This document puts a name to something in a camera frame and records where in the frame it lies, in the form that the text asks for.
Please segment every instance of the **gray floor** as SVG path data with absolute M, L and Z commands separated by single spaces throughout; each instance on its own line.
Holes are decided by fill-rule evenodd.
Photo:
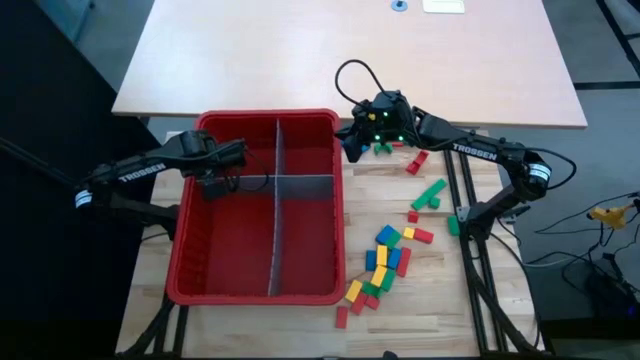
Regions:
M 122 83 L 152 3 L 152 0 L 95 1 L 96 6 L 80 34 L 78 48 L 116 90 Z M 594 1 L 548 0 L 544 3 L 573 81 L 637 80 Z M 640 32 L 640 15 L 631 10 L 625 0 L 610 0 L 609 4 L 626 33 Z M 640 39 L 635 40 L 633 46 L 640 53 Z M 523 239 L 521 250 L 525 260 L 553 250 L 584 252 L 597 240 L 597 232 L 542 236 L 535 235 L 533 230 L 599 199 L 640 190 L 635 147 L 640 134 L 640 90 L 581 91 L 578 96 L 589 122 L 584 131 L 490 129 L 494 136 L 560 152 L 574 159 L 579 167 L 573 181 L 533 203 L 532 210 L 518 220 L 516 231 Z M 166 131 L 189 129 L 192 125 L 193 119 L 153 118 L 149 129 L 162 140 Z M 566 165 L 548 156 L 545 159 L 553 165 L 555 181 L 567 173 Z M 558 230 L 594 225 L 579 217 L 558 226 Z M 629 226 L 614 234 L 607 250 L 630 241 L 634 231 L 635 226 Z M 624 273 L 638 287 L 639 258 L 640 246 L 632 246 L 618 257 Z M 572 270 L 575 271 L 571 275 L 579 282 L 581 266 L 576 265 Z M 589 313 L 584 297 L 560 281 L 557 269 L 531 270 L 530 273 L 534 278 L 535 300 L 545 319 L 581 317 Z M 637 358 L 640 354 L 629 344 L 611 342 L 590 342 L 588 346 L 581 342 L 558 343 L 558 349 L 563 349 L 565 354 L 612 359 Z

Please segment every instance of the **wooden table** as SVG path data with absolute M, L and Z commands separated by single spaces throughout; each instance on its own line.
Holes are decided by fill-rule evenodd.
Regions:
M 467 0 L 463 15 L 419 0 L 156 0 L 116 114 L 197 116 L 208 110 L 330 108 L 347 59 L 387 89 L 458 125 L 584 128 L 541 0 Z M 366 71 L 340 79 L 355 99 L 378 92 Z
M 416 149 L 403 147 L 378 157 L 369 151 L 357 164 L 343 159 L 347 285 L 353 279 L 370 279 L 371 273 L 364 271 L 365 250 L 375 247 L 374 238 L 381 227 L 390 224 L 403 229 L 410 225 L 407 211 L 412 200 L 436 180 L 447 179 L 442 153 L 432 153 L 417 176 L 406 173 L 404 168 L 416 153 Z M 459 175 L 458 157 L 454 159 Z M 474 158 L 469 162 L 478 200 L 489 199 L 502 188 L 496 165 Z M 464 189 L 460 175 L 458 183 Z M 178 171 L 159 174 L 153 203 L 179 203 L 182 186 Z M 405 278 L 396 279 L 391 292 L 381 299 L 378 311 L 365 308 L 360 316 L 350 314 L 347 330 L 340 330 L 334 328 L 335 306 L 191 307 L 183 356 L 379 357 L 384 350 L 409 357 L 478 355 L 459 240 L 449 235 L 446 225 L 446 217 L 453 212 L 448 186 L 439 197 L 440 208 L 422 210 L 418 224 L 435 234 L 434 242 L 426 245 L 401 240 L 401 245 L 413 252 L 409 271 Z M 161 231 L 152 228 L 145 235 Z M 518 251 L 515 239 L 497 224 L 493 231 Z M 489 241 L 488 247 L 500 305 L 533 342 L 533 305 L 522 270 L 498 242 Z M 170 253 L 171 243 L 166 236 L 143 243 L 119 351 L 137 339 L 157 312 Z M 176 318 L 174 309 L 166 349 L 173 344 Z M 485 324 L 493 344 L 488 316 Z

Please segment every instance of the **yellow block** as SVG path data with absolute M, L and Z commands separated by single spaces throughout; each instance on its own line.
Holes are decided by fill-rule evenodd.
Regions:
M 347 291 L 347 295 L 345 295 L 344 298 L 351 302 L 356 301 L 358 293 L 360 293 L 360 289 L 362 289 L 362 283 L 358 280 L 353 280 L 349 287 L 349 291 Z
M 404 228 L 404 237 L 407 239 L 413 239 L 413 234 L 416 233 L 416 229 L 413 228 Z
M 387 265 L 387 249 L 388 247 L 384 245 L 378 245 L 378 251 L 376 252 L 378 255 L 378 261 L 376 261 L 376 264 L 383 266 Z
M 387 274 L 387 268 L 384 266 L 378 266 L 376 268 L 376 272 L 373 273 L 373 278 L 371 279 L 371 284 L 377 287 L 382 285 L 382 280 L 384 280 L 384 276 Z

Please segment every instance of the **wooden block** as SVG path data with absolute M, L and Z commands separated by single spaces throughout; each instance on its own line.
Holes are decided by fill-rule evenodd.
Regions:
M 364 304 L 373 310 L 378 310 L 378 306 L 380 306 L 380 299 L 375 296 L 367 296 L 367 301 L 365 301 Z
M 411 207 L 413 207 L 415 210 L 422 209 L 425 205 L 427 205 L 429 200 L 431 200 L 432 197 L 436 196 L 436 194 L 444 189 L 445 186 L 447 186 L 447 182 L 444 181 L 444 179 L 436 181 L 427 190 L 425 190 L 425 192 L 422 193 L 422 195 L 420 195 L 420 197 L 417 198 L 416 201 L 411 204 Z
M 336 328 L 347 328 L 347 317 L 349 316 L 349 309 L 346 306 L 338 306 L 336 311 Z
M 391 226 L 385 225 L 382 230 L 380 230 L 380 233 L 378 233 L 378 235 L 376 236 L 376 241 L 379 244 L 386 244 L 389 236 L 391 236 L 394 231 L 395 230 Z
M 400 262 L 398 263 L 398 268 L 396 269 L 396 274 L 398 276 L 404 277 L 407 275 L 407 268 L 409 267 L 409 258 L 411 257 L 411 249 L 402 248 L 400 255 Z
M 387 261 L 387 266 L 391 269 L 397 268 L 401 255 L 402 251 L 400 249 L 392 249 L 391 255 L 389 255 L 389 260 Z
M 409 210 L 409 216 L 408 216 L 407 221 L 409 221 L 410 223 L 416 224 L 418 222 L 418 218 L 419 217 L 420 217 L 420 215 L 418 214 L 417 211 Z
M 437 209 L 439 207 L 440 207 L 440 198 L 434 196 L 431 199 L 429 199 L 429 208 Z
M 416 159 L 413 160 L 413 162 L 417 163 L 418 166 L 422 166 L 422 164 L 424 164 L 424 161 L 427 160 L 428 156 L 429 156 L 428 152 L 424 150 L 420 150 L 420 152 L 418 153 L 418 156 L 416 156 Z
M 403 236 L 407 239 L 413 239 L 413 236 L 415 235 L 416 231 L 413 228 L 404 228 L 404 234 Z
M 367 294 L 360 292 L 358 297 L 356 297 L 356 301 L 351 304 L 351 312 L 360 315 L 362 309 L 364 308 L 364 302 L 367 301 Z
M 367 250 L 364 268 L 366 271 L 376 270 L 376 251 L 375 250 Z
M 433 242 L 433 234 L 428 232 L 428 231 L 424 231 L 424 230 L 420 230 L 418 228 L 415 229 L 415 233 L 413 234 L 413 238 L 426 243 L 426 244 L 431 244 Z
M 382 265 L 382 266 L 386 266 L 387 265 L 387 258 L 388 258 L 388 254 L 387 254 L 387 250 L 389 248 L 384 246 L 384 245 L 378 245 L 378 251 L 377 251 L 377 261 L 376 264 L 377 265 Z
M 381 265 L 378 265 L 376 268 L 376 272 L 373 273 L 373 278 L 371 278 L 371 284 L 377 287 L 382 285 L 382 280 L 384 280 L 384 275 L 387 273 L 387 268 Z
M 358 297 L 360 289 L 362 289 L 362 283 L 358 280 L 353 280 L 351 282 L 351 286 L 349 287 L 349 291 L 347 291 L 347 295 L 345 295 L 344 298 L 351 302 L 356 301 L 356 297 Z
M 391 234 L 391 236 L 389 236 L 389 239 L 387 240 L 387 244 L 386 244 L 387 247 L 389 248 L 395 247 L 398 241 L 400 241 L 400 239 L 402 239 L 402 234 L 393 230 L 393 233 Z
M 393 279 L 396 278 L 395 270 L 388 269 L 387 273 L 384 275 L 384 280 L 382 280 L 382 284 L 380 288 L 384 291 L 389 292 L 391 290 L 391 285 L 393 285 Z
M 449 224 L 449 233 L 453 236 L 460 236 L 458 218 L 455 215 L 451 215 L 447 218 L 447 223 Z

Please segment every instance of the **black curtain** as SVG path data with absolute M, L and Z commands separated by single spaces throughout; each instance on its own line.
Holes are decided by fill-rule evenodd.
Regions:
M 0 137 L 80 179 L 158 146 L 27 0 L 0 1 Z M 0 357 L 112 355 L 142 227 L 80 214 L 74 191 L 0 149 Z M 154 179 L 120 189 L 148 201 Z

